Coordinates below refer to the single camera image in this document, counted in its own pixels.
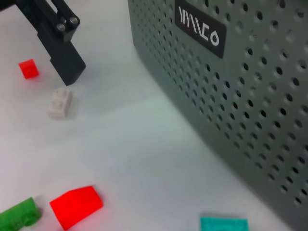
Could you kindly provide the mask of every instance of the white lego brick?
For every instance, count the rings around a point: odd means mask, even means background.
[[[57,89],[53,94],[48,115],[51,119],[65,119],[73,98],[69,89]]]

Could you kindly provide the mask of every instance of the green lego brick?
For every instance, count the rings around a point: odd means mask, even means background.
[[[201,231],[249,231],[246,219],[201,217]]]
[[[18,231],[35,224],[41,216],[33,198],[29,198],[0,214],[0,231]]]

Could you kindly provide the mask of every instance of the perforated metal panel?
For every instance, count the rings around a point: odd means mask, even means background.
[[[308,230],[308,1],[188,2],[226,25],[224,57],[175,25],[175,0],[128,0],[142,61],[252,190]]]

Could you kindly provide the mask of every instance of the red lego slope brick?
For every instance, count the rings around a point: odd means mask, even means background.
[[[103,207],[103,202],[93,186],[68,191],[50,202],[50,205],[66,231],[96,210]]]
[[[34,78],[39,75],[37,66],[35,65],[33,59],[20,63],[19,67],[23,72],[25,79]]]

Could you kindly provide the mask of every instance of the lego brick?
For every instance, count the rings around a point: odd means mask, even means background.
[[[29,198],[0,214],[1,231],[18,231],[24,226],[35,224],[41,217],[41,212]]]
[[[201,231],[249,231],[246,219],[201,217]]]
[[[103,207],[103,202],[92,186],[68,191],[50,202],[66,231],[90,214]]]
[[[51,119],[65,119],[73,98],[68,89],[57,89],[53,94],[48,115]]]
[[[34,78],[39,75],[37,66],[33,59],[19,63],[19,67],[24,74],[25,79]]]

